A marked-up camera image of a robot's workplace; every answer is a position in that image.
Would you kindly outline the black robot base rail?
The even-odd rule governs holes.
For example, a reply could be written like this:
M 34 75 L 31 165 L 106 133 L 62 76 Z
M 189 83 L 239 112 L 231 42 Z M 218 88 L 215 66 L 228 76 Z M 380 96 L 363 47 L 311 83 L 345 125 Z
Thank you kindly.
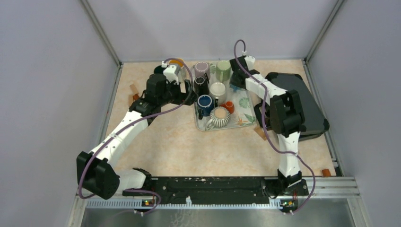
M 267 204 L 279 196 L 307 196 L 302 180 L 285 188 L 276 177 L 153 177 L 140 192 L 125 189 L 123 196 L 161 196 L 161 204 L 184 204 L 187 198 L 195 205 Z

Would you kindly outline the dark green mug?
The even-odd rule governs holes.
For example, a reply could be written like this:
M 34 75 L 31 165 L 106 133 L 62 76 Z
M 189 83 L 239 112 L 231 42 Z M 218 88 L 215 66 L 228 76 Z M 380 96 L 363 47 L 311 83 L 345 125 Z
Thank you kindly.
M 163 75 L 163 74 L 164 74 L 164 70 L 165 70 L 165 68 L 162 67 L 162 65 L 159 65 L 159 66 L 157 66 L 157 67 L 154 68 L 153 73 L 154 73 L 154 74 L 161 74 L 161 75 Z

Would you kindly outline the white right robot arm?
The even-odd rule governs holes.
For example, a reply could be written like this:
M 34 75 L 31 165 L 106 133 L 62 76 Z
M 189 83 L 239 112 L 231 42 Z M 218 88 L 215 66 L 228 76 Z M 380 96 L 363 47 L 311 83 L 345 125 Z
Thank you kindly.
M 279 139 L 280 163 L 277 188 L 281 194 L 290 195 L 301 182 L 298 162 L 298 143 L 305 116 L 300 95 L 274 85 L 253 68 L 255 58 L 246 55 L 231 59 L 233 75 L 230 84 L 255 93 L 268 107 L 270 128 Z

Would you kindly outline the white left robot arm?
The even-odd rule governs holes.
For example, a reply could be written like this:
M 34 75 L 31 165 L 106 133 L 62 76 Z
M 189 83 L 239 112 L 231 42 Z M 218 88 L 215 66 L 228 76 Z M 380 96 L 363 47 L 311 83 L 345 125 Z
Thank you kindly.
M 172 112 L 183 105 L 191 106 L 195 99 L 196 77 L 187 68 L 189 78 L 183 80 L 181 91 L 178 65 L 165 63 L 155 68 L 146 81 L 146 88 L 135 100 L 117 127 L 95 148 L 82 151 L 76 159 L 78 195 L 82 199 L 99 196 L 111 198 L 120 184 L 120 177 L 113 166 L 118 162 L 131 142 L 156 117 Z

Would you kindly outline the light blue dotted mug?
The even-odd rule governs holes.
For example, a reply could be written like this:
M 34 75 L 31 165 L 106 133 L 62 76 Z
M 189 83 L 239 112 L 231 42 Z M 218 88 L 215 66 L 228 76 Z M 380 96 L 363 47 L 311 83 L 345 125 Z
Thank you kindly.
M 246 85 L 242 83 L 232 83 L 230 82 L 230 88 L 233 89 L 233 92 L 239 92 L 242 90 L 246 90 Z

